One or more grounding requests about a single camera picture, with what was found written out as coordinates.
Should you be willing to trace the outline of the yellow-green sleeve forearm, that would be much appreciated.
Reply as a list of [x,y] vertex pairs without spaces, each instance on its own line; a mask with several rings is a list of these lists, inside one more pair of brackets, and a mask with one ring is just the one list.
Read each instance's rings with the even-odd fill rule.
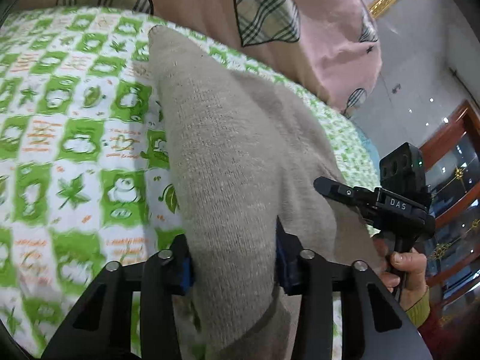
[[419,328],[426,320],[428,320],[428,317],[431,314],[429,288],[426,288],[421,298],[406,310],[406,314],[416,328]]

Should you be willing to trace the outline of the person's right hand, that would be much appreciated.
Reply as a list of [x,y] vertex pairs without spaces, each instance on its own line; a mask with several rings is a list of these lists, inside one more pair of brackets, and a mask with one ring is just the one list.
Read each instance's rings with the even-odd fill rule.
[[373,244],[378,256],[382,259],[379,277],[391,293],[400,286],[400,277],[388,272],[387,268],[392,267],[404,274],[400,305],[405,311],[410,309],[422,299],[428,290],[425,279],[426,256],[415,249],[411,249],[408,253],[390,252],[384,240],[377,236],[374,236]]

